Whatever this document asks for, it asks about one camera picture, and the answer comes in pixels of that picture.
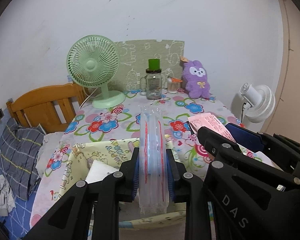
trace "crumpled clothing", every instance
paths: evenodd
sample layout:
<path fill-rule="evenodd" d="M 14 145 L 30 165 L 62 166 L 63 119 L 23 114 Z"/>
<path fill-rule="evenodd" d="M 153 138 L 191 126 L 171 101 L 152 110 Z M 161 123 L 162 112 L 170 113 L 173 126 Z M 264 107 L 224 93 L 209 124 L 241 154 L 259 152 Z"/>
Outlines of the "crumpled clothing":
<path fill-rule="evenodd" d="M 10 185 L 6 178 L 0 175 L 0 216 L 7 217 L 15 207 Z"/>

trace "fan base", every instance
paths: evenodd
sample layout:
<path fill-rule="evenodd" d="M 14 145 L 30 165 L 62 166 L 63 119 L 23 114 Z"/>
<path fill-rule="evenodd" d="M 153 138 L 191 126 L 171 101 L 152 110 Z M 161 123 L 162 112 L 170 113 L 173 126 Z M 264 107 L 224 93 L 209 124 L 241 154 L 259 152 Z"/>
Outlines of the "fan base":
<path fill-rule="evenodd" d="M 125 94 L 120 91 L 109 91 L 109 97 L 104 99 L 102 95 L 100 97 L 93 98 L 92 106 L 98 109 L 105 109 L 117 106 L 126 99 Z"/>

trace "black cord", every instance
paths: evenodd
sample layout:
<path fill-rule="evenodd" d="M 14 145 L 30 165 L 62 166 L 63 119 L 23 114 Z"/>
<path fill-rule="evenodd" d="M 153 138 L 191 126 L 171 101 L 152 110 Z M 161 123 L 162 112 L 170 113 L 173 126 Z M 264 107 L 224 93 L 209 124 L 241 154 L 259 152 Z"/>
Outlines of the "black cord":
<path fill-rule="evenodd" d="M 242 105 L 242 112 L 241 112 L 241 122 L 242 122 L 242 119 L 243 119 L 243 111 L 244 111 L 244 106 L 246 105 L 247 103 L 243 103 L 243 105 Z"/>

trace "fan stand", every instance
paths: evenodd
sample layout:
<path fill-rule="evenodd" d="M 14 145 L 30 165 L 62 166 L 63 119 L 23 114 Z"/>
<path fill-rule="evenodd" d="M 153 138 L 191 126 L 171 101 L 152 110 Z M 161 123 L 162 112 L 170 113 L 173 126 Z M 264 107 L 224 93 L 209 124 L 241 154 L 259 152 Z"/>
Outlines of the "fan stand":
<path fill-rule="evenodd" d="M 106 109 L 121 104 L 126 99 L 124 93 L 116 90 L 108 90 L 108 85 L 101 86 L 101 94 L 92 100 L 92 106 L 97 109 Z"/>

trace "pink paper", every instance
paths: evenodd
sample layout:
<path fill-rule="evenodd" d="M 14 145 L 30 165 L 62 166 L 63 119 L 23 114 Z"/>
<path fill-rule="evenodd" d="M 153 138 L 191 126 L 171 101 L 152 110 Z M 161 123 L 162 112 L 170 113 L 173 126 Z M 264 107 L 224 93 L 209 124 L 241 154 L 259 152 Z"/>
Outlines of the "pink paper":
<path fill-rule="evenodd" d="M 197 133 L 199 128 L 207 127 L 212 131 L 217 132 L 223 137 L 236 142 L 231 133 L 225 128 L 225 126 L 211 113 L 196 114 L 188 117 L 191 127 Z"/>

